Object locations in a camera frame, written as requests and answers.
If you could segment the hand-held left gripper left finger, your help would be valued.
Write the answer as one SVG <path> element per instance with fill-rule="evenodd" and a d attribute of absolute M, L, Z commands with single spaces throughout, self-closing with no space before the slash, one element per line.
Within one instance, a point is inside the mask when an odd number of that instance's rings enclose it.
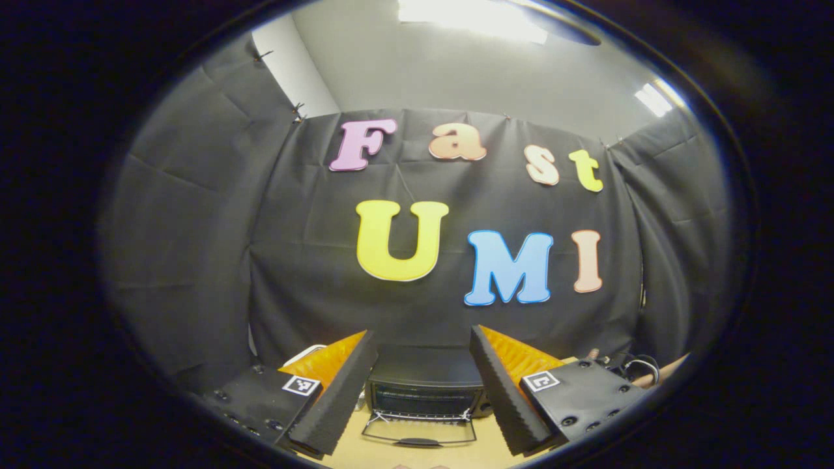
<path fill-rule="evenodd" d="M 322 459 L 336 450 L 376 359 L 364 330 L 280 369 L 254 365 L 202 403 L 266 446 Z"/>

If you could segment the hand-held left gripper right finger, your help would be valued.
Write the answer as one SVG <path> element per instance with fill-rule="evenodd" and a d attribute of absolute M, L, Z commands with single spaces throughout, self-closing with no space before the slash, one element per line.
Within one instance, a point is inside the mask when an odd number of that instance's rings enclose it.
<path fill-rule="evenodd" d="M 513 455 L 598 433 L 648 395 L 596 360 L 564 362 L 480 324 L 468 349 Z"/>

